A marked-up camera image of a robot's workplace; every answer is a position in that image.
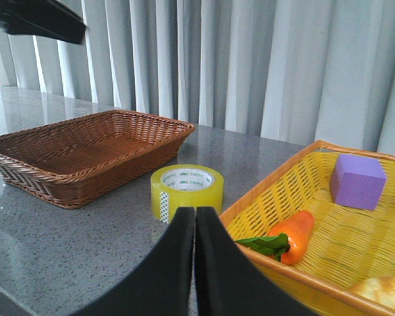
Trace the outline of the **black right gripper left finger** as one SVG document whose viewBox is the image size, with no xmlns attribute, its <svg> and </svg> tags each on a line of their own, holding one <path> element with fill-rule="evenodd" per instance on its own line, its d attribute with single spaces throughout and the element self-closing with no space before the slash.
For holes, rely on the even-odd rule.
<svg viewBox="0 0 395 316">
<path fill-rule="evenodd" d="M 181 207 L 147 257 L 120 283 L 75 315 L 187 315 L 195 211 Z"/>
</svg>

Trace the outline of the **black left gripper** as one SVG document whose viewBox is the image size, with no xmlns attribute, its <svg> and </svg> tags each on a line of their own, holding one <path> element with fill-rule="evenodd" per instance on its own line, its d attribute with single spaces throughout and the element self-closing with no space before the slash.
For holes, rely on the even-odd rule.
<svg viewBox="0 0 395 316">
<path fill-rule="evenodd" d="M 58 1 L 0 1 L 0 28 L 10 35 L 42 36 L 81 44 L 86 25 Z"/>
</svg>

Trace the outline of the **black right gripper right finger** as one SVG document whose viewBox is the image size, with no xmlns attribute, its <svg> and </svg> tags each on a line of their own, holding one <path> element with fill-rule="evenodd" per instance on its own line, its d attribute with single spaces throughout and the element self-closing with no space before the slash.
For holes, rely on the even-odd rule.
<svg viewBox="0 0 395 316">
<path fill-rule="evenodd" d="M 315 315 L 267 279 L 239 250 L 211 207 L 196 213 L 199 315 Z"/>
</svg>

